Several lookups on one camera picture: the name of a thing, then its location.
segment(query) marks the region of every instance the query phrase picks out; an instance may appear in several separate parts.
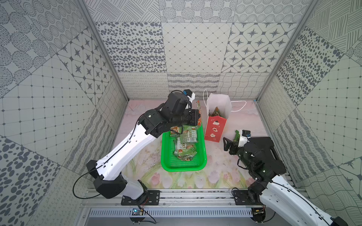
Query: green plastic basket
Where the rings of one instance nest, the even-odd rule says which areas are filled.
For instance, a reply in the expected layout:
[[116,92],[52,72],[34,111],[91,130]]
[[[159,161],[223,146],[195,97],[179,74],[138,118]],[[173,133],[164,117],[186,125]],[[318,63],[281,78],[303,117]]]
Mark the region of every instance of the green plastic basket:
[[191,161],[179,160],[173,155],[175,151],[176,137],[170,137],[170,132],[165,132],[162,135],[162,151],[161,151],[161,165],[168,172],[180,171],[198,171],[202,170],[207,163],[205,139],[203,135],[202,125],[197,129],[196,151],[194,159]]

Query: black cable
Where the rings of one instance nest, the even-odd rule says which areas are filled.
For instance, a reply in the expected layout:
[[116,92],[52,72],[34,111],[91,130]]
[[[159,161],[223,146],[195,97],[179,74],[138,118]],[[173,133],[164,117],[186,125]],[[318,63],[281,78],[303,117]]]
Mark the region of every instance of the black cable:
[[185,96],[186,101],[187,101],[187,104],[189,105],[189,109],[191,110],[192,104],[191,104],[191,106],[190,106],[190,104],[189,104],[189,99],[187,98],[187,96],[185,95],[185,93],[182,92],[181,90],[173,90],[173,91],[171,91],[171,93],[173,93],[173,92],[175,92],[175,91],[179,91],[179,92],[181,92],[181,93]]
[[301,199],[303,199],[310,207],[312,207],[312,209],[314,210],[314,212],[316,212],[316,213],[319,215],[319,217],[320,217],[322,220],[324,220],[324,222],[325,222],[327,225],[331,226],[331,225],[328,224],[328,222],[316,211],[316,209],[314,209],[314,207],[313,207],[311,204],[309,204],[309,202],[307,202],[307,200],[305,200],[302,196],[298,195],[297,193],[295,193],[295,192],[292,191],[291,189],[285,187],[284,185],[278,184],[278,183],[276,183],[276,182],[274,182],[274,181],[272,181],[272,183],[277,184],[277,185],[279,185],[279,186],[282,186],[282,187],[286,188],[288,191],[291,191],[291,192],[293,192],[294,194],[296,194],[297,196],[299,196],[299,197],[300,197]]
[[[141,114],[141,115],[138,117],[138,119],[137,119],[137,121],[136,121],[136,124],[135,124],[135,127],[133,128],[133,131],[132,131],[132,134],[131,134],[129,140],[131,140],[131,138],[132,138],[132,136],[133,136],[133,134],[134,134],[134,132],[135,132],[135,130],[136,130],[137,123],[138,123],[139,119],[140,119],[143,115],[144,115],[144,114]],[[111,157],[109,157],[109,159],[107,159],[107,161],[105,161],[102,165],[100,165],[99,167],[97,167],[97,168],[95,168],[95,169],[93,169],[93,170],[91,170],[91,171],[89,171],[89,172],[86,172],[85,174],[81,175],[81,176],[74,182],[74,184],[73,184],[73,195],[74,195],[76,198],[78,198],[78,199],[91,199],[91,198],[94,198],[94,197],[97,197],[97,196],[101,195],[101,194],[98,194],[98,195],[95,195],[95,196],[92,196],[92,197],[88,197],[88,198],[78,197],[78,196],[75,194],[75,192],[74,192],[75,184],[78,182],[79,179],[81,179],[81,178],[84,177],[85,175],[90,174],[91,172],[93,172],[93,171],[99,169],[100,167],[104,166],[104,164],[106,164],[115,154],[117,154],[126,144],[128,144],[128,142],[129,142],[129,141],[125,142],[125,143],[123,144],[123,146],[122,146],[120,149],[118,149],[118,151],[116,151]]]
[[149,215],[149,216],[155,221],[155,222],[152,222],[152,221],[149,221],[149,222],[154,223],[154,224],[157,224],[156,220],[155,220],[146,210],[144,210],[144,209],[141,208],[140,206],[138,206],[138,208],[139,208],[140,210],[142,210],[143,212],[147,213],[147,215]]
[[273,219],[273,217],[274,217],[274,216],[275,216],[275,211],[274,211],[273,216],[272,216],[269,220],[267,220],[267,221],[263,221],[263,223],[270,221],[271,219]]
[[101,195],[101,194],[97,194],[97,195],[92,196],[92,197],[82,198],[82,197],[78,197],[78,196],[75,194],[75,192],[74,192],[75,184],[78,182],[78,180],[79,180],[80,178],[82,178],[83,176],[87,175],[88,173],[91,173],[91,172],[99,169],[100,167],[101,167],[101,166],[99,166],[98,168],[95,168],[94,170],[91,170],[91,171],[89,171],[89,172],[86,172],[85,174],[81,175],[81,176],[74,182],[74,184],[73,184],[73,195],[74,195],[76,198],[79,198],[79,199],[91,199],[91,198],[97,197],[98,195]]
[[248,168],[244,168],[244,167],[242,167],[242,166],[239,166],[239,162],[240,162],[240,159],[237,160],[237,166],[238,166],[238,167],[240,167],[240,168],[242,168],[242,169],[245,169],[245,170],[248,170]]

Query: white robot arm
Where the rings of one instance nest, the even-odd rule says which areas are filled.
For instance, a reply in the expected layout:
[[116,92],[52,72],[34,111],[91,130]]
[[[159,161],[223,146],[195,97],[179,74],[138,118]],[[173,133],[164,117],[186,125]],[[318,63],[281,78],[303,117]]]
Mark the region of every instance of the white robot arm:
[[[195,94],[190,90],[179,92],[170,93],[166,103],[141,115],[134,129],[110,153],[87,163],[97,192],[108,199],[118,194],[128,196],[138,206],[146,201],[147,187],[140,180],[126,178],[121,171],[141,149],[172,126],[197,124],[200,115],[191,109]],[[281,176],[286,169],[270,137],[251,138],[250,131],[243,131],[240,137],[241,145],[224,138],[224,150],[237,154],[246,166],[244,169],[256,180],[248,187],[249,201],[272,208],[293,226],[348,226],[340,217],[332,218],[318,209],[288,184]]]

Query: item inside bag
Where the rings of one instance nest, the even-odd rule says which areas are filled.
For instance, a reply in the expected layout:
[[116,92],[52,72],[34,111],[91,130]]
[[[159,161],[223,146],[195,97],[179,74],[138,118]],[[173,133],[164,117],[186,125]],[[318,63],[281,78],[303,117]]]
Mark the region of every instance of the item inside bag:
[[220,116],[220,117],[223,117],[223,115],[221,114],[220,110],[218,107],[215,108],[214,112],[212,114],[209,113],[209,116],[210,117],[213,117],[213,116]]

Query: white rope handle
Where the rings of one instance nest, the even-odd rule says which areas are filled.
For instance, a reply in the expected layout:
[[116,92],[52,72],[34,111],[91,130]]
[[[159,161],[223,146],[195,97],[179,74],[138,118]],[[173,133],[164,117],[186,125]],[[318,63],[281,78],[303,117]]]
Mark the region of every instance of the white rope handle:
[[237,110],[237,111],[240,111],[241,109],[243,109],[245,107],[247,102],[246,101],[244,101],[244,102],[245,102],[244,106],[242,108],[240,108],[239,110]]
[[202,99],[204,100],[204,104],[205,104],[205,107],[206,107],[206,102],[205,102],[205,98],[204,98],[205,91],[206,91],[207,98],[209,98],[209,94],[207,93],[207,89],[204,89],[204,92],[202,92]]

